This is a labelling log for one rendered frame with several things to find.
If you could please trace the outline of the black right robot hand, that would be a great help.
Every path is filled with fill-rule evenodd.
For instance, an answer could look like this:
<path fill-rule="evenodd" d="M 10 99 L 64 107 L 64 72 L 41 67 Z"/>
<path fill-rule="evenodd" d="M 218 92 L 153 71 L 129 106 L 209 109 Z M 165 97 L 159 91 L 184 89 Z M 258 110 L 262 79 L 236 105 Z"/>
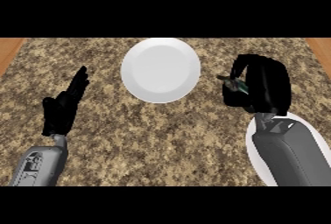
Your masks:
<path fill-rule="evenodd" d="M 245 82 L 248 94 L 221 92 L 224 105 L 242 107 L 248 113 L 286 116 L 290 106 L 290 83 L 285 65 L 256 54 L 239 54 L 228 76 Z"/>

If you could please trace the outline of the dark purple eggplant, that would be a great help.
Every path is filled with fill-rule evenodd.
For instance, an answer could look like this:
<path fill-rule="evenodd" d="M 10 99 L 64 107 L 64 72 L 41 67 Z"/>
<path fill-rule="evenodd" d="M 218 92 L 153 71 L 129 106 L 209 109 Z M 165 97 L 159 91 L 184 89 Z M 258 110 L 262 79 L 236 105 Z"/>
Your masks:
<path fill-rule="evenodd" d="M 217 75 L 215 78 L 222 81 L 222 88 L 221 91 L 228 93 L 245 93 L 248 94 L 248 87 L 245 86 L 245 82 L 237 78 L 231 78 L 230 76 L 219 76 Z"/>

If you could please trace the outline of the white round plate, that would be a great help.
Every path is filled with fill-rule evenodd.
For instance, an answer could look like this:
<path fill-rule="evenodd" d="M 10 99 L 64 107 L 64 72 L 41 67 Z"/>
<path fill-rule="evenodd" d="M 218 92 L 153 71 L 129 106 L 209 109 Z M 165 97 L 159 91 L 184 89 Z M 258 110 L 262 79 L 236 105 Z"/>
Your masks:
<path fill-rule="evenodd" d="M 321 138 L 321 135 L 317 133 L 314 127 L 311 124 L 296 115 L 287 113 L 286 116 L 274 116 L 274 118 L 290 118 L 301 122 L 304 126 L 308 128 L 308 130 L 313 133 L 314 140 L 317 142 L 319 148 L 321 150 L 321 153 L 324 155 L 324 159 L 327 164 L 331 165 L 331 149 L 326 144 L 326 140 Z M 277 186 L 274 183 L 274 179 L 271 177 L 271 173 L 268 171 L 268 168 L 265 166 L 265 163 L 256 153 L 256 149 L 253 147 L 253 142 L 252 142 L 252 134 L 255 132 L 255 124 L 253 124 L 253 117 L 252 120 L 249 121 L 246 132 L 245 132 L 245 146 L 246 146 L 246 153 L 248 153 L 248 158 L 252 163 L 252 168 L 256 172 L 258 178 L 264 182 L 267 186 Z"/>
<path fill-rule="evenodd" d="M 174 102 L 197 84 L 197 54 L 177 38 L 147 38 L 128 49 L 119 75 L 123 87 L 137 99 L 150 103 Z"/>

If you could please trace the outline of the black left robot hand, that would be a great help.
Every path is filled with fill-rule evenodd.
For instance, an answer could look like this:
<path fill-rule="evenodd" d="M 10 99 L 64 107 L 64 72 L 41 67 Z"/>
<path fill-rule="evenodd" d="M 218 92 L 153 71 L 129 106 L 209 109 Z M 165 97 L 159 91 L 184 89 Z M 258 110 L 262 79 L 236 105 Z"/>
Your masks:
<path fill-rule="evenodd" d="M 42 99 L 44 128 L 41 135 L 50 137 L 53 134 L 66 135 L 75 121 L 78 103 L 88 85 L 87 68 L 82 66 L 69 82 L 66 91 L 55 98 Z"/>

